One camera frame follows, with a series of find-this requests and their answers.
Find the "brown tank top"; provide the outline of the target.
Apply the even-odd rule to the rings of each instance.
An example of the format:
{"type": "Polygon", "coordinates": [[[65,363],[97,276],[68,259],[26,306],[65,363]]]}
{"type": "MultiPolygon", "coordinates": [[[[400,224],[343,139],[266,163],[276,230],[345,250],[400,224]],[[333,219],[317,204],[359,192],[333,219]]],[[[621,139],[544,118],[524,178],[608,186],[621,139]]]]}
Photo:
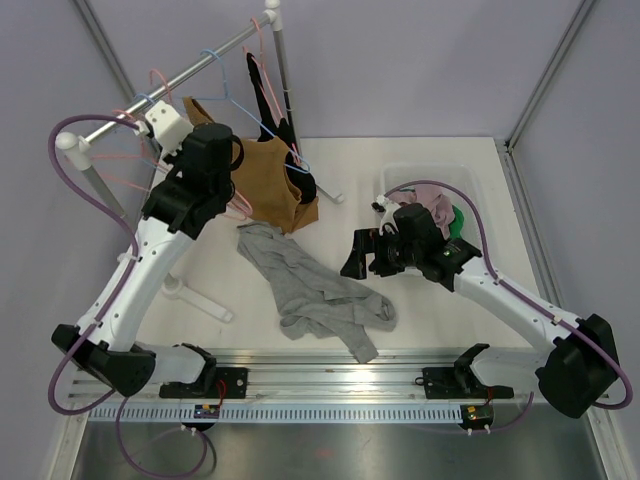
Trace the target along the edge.
{"type": "Polygon", "coordinates": [[[275,138],[267,142],[243,139],[233,154],[244,152],[242,164],[231,173],[236,191],[251,204],[252,218],[292,233],[319,219],[318,198],[300,203],[301,192],[287,179],[287,145],[275,138]]]}

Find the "green tank top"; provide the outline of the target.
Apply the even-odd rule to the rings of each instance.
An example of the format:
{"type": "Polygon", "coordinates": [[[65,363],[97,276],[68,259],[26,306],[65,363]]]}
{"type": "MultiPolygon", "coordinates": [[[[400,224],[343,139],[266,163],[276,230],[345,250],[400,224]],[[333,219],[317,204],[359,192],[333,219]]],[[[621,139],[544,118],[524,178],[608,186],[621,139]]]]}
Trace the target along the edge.
{"type": "Polygon", "coordinates": [[[465,217],[463,212],[455,205],[452,206],[452,211],[454,214],[454,218],[448,225],[449,238],[459,239],[462,237],[462,230],[464,228],[465,217]]]}

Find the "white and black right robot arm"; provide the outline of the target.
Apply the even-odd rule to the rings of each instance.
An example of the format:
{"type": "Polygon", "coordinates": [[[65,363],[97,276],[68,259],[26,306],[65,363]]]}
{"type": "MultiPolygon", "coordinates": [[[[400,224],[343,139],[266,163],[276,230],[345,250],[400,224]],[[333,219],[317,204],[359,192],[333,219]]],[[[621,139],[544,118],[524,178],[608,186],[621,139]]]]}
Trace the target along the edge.
{"type": "Polygon", "coordinates": [[[471,347],[454,366],[460,393],[476,396],[497,387],[539,393],[560,413],[579,418],[591,407],[612,409],[601,399],[620,381],[625,394],[616,406],[629,405],[633,388],[605,319],[596,314],[583,319],[518,288],[478,248],[460,238],[445,239],[420,204],[400,206],[379,197],[373,207],[381,213],[381,223],[355,231],[342,276],[363,280],[368,274],[389,277],[417,270],[494,315],[533,348],[530,353],[499,354],[486,344],[471,347]]]}

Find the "metal clothes rack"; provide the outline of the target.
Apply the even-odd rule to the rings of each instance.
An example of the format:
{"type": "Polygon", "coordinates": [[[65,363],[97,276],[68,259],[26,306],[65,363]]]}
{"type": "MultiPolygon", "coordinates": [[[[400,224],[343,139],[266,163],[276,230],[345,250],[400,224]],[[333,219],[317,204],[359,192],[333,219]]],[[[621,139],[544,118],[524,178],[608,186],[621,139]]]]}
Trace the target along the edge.
{"type": "MultiPolygon", "coordinates": [[[[130,101],[130,104],[118,114],[120,119],[129,118],[129,116],[143,111],[145,107],[152,105],[156,100],[163,97],[169,97],[172,90],[192,78],[216,60],[212,54],[205,53],[201,60],[198,60],[183,69],[169,80],[162,80],[161,84],[154,89],[144,94],[136,95],[129,77],[121,66],[119,58],[115,53],[115,50],[113,49],[91,3],[89,1],[73,1],[71,5],[78,13],[81,23],[86,27],[90,37],[93,39],[93,42],[98,49],[98,53],[106,62],[110,73],[113,74],[117,86],[120,87],[125,98],[130,101]]],[[[258,20],[254,21],[253,24],[242,30],[240,33],[226,40],[225,43],[217,47],[214,53],[222,56],[231,49],[240,45],[244,40],[250,38],[253,34],[259,32],[264,26],[269,26],[273,34],[285,112],[287,114],[289,124],[293,125],[293,89],[284,43],[281,3],[279,1],[266,1],[264,5],[265,11],[258,20]]],[[[89,185],[98,194],[100,198],[99,204],[101,206],[105,206],[109,212],[113,213],[116,219],[128,222],[129,218],[125,213],[124,208],[95,169],[92,160],[88,155],[91,145],[106,136],[115,128],[116,124],[108,120],[104,126],[91,133],[87,140],[82,140],[75,134],[64,133],[62,135],[62,152],[65,154],[66,158],[70,160],[76,170],[82,173],[89,185]]],[[[228,323],[232,319],[232,313],[229,310],[192,290],[182,281],[181,278],[175,277],[171,274],[166,275],[164,278],[162,293],[169,299],[179,299],[184,301],[223,323],[228,323]]]]}

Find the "black tank top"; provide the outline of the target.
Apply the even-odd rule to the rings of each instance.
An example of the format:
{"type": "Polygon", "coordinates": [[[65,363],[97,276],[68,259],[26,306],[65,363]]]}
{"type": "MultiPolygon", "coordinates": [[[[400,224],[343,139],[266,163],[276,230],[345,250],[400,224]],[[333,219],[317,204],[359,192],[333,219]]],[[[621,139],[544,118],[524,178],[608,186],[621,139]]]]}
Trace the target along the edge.
{"type": "MultiPolygon", "coordinates": [[[[266,97],[262,74],[255,56],[247,52],[245,54],[249,79],[254,89],[256,103],[259,111],[259,119],[261,122],[259,142],[267,142],[273,140],[272,134],[282,140],[290,150],[295,151],[297,145],[294,143],[293,129],[289,122],[282,118],[279,121],[274,119],[272,108],[266,97]]],[[[316,182],[312,174],[303,173],[302,166],[297,164],[298,158],[291,152],[285,157],[285,172],[287,179],[301,192],[300,203],[302,205],[310,204],[317,196],[316,182]]]]}

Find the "white plastic basket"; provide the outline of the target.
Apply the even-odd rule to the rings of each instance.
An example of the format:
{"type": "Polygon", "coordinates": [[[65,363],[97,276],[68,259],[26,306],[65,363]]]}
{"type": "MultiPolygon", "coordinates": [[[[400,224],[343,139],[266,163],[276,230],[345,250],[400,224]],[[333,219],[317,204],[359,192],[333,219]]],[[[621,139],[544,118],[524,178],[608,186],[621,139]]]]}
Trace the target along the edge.
{"type": "MultiPolygon", "coordinates": [[[[385,166],[380,175],[380,193],[386,197],[402,188],[418,185],[416,181],[437,181],[454,187],[464,193],[475,205],[480,214],[484,226],[486,243],[490,240],[490,220],[486,209],[485,195],[480,188],[480,183],[475,173],[462,165],[445,165],[435,163],[397,163],[385,166]]],[[[449,197],[452,204],[458,207],[464,214],[465,223],[462,230],[462,239],[484,251],[481,235],[473,209],[456,192],[439,186],[443,193],[449,197]]]]}

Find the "grey tank top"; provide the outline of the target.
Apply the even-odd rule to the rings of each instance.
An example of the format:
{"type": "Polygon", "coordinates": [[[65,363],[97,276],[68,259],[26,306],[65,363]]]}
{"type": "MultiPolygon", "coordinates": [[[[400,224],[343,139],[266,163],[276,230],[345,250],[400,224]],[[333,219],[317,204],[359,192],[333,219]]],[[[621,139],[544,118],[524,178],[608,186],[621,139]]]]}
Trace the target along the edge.
{"type": "Polygon", "coordinates": [[[241,226],[237,252],[268,281],[280,330],[291,340],[336,337],[365,364],[379,355],[367,331],[396,328],[391,300],[320,264],[277,227],[241,226]]]}

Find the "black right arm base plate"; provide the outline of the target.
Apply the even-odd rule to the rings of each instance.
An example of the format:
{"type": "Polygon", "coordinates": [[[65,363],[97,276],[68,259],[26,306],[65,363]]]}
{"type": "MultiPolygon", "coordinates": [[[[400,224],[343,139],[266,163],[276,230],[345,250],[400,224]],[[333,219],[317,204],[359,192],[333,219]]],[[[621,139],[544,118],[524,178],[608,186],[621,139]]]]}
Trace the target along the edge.
{"type": "Polygon", "coordinates": [[[515,394],[511,387],[482,384],[470,369],[425,367],[414,379],[430,400],[507,400],[515,394]]]}

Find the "pink hanger under black top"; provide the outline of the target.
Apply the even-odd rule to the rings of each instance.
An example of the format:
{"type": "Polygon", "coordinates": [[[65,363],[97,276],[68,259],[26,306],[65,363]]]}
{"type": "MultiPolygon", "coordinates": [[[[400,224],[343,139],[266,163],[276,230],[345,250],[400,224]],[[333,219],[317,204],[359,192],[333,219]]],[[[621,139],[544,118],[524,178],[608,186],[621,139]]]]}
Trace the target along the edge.
{"type": "Polygon", "coordinates": [[[291,123],[288,119],[288,116],[284,113],[284,109],[282,108],[282,106],[280,105],[278,96],[276,95],[275,91],[274,91],[274,87],[272,85],[272,82],[270,80],[267,68],[266,68],[266,57],[265,57],[265,49],[264,49],[264,36],[261,30],[261,26],[259,25],[258,20],[255,17],[252,17],[251,20],[251,25],[255,28],[256,33],[258,34],[259,37],[259,55],[255,56],[247,47],[242,47],[243,49],[243,54],[245,56],[245,54],[247,52],[252,53],[258,63],[259,66],[259,71],[262,74],[262,77],[265,78],[265,80],[263,81],[264,84],[264,88],[266,91],[266,97],[267,100],[269,102],[270,107],[272,108],[272,113],[274,116],[274,119],[276,121],[279,121],[282,118],[285,118],[288,122],[289,125],[291,126],[291,123]]]}

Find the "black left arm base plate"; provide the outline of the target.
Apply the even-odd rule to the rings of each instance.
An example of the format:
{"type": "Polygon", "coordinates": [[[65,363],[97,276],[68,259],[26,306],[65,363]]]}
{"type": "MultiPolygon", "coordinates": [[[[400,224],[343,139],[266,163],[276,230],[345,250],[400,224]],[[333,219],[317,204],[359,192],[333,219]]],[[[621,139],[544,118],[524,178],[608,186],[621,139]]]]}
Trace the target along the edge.
{"type": "Polygon", "coordinates": [[[192,383],[170,382],[159,389],[162,399],[245,399],[248,369],[208,367],[192,383]]]}

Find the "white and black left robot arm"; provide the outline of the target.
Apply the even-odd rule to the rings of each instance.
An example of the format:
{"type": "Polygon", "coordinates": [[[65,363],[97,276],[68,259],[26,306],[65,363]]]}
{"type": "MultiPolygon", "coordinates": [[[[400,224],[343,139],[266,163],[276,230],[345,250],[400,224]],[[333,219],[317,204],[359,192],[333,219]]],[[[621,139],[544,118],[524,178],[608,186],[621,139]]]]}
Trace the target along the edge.
{"type": "Polygon", "coordinates": [[[107,286],[76,324],[54,330],[52,342],[66,362],[124,397],[148,384],[195,398],[214,390],[216,359],[204,349],[144,346],[136,337],[173,265],[205,225],[225,212],[235,193],[231,173],[243,158],[239,138],[224,124],[199,125],[183,136],[107,286]]]}

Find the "mauve pink tank top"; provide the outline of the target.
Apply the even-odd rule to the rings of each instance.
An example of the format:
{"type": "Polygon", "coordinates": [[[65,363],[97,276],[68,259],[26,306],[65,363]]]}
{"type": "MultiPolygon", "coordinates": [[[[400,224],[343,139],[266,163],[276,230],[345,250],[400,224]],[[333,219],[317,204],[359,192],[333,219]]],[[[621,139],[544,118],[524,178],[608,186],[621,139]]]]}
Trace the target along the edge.
{"type": "Polygon", "coordinates": [[[449,197],[439,186],[413,185],[388,194],[387,197],[399,205],[413,203],[422,205],[430,212],[443,237],[446,240],[453,238],[454,230],[451,225],[456,220],[456,211],[449,197]]]}

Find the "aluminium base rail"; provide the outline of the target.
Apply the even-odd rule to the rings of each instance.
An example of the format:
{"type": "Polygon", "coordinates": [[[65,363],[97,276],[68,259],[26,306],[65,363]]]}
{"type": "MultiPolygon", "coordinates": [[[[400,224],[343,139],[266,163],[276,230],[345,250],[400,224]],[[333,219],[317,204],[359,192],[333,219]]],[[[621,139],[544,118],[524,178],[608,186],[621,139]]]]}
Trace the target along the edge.
{"type": "MultiPolygon", "coordinates": [[[[492,353],[499,354],[530,353],[533,350],[489,348],[492,353]]],[[[204,350],[215,357],[216,366],[248,369],[246,398],[404,396],[409,389],[419,387],[414,384],[414,379],[423,368],[454,367],[458,358],[467,351],[383,350],[374,360],[361,364],[352,355],[333,350],[204,350]]],[[[159,389],[158,384],[148,384],[133,396],[159,396],[159,389]]],[[[89,402],[108,392],[119,394],[76,366],[65,396],[68,400],[89,402]]]]}

